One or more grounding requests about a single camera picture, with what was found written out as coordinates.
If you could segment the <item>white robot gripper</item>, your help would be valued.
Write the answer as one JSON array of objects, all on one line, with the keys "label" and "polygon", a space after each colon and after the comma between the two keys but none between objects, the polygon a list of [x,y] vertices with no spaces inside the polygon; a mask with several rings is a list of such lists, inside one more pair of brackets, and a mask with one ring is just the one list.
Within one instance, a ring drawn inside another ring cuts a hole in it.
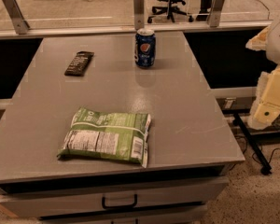
[{"label": "white robot gripper", "polygon": [[[254,51],[266,50],[270,61],[280,64],[280,15],[269,26],[262,29],[245,44]],[[271,73],[262,72],[256,88],[256,99],[250,109],[248,126],[263,130],[280,115],[280,65]]]}]

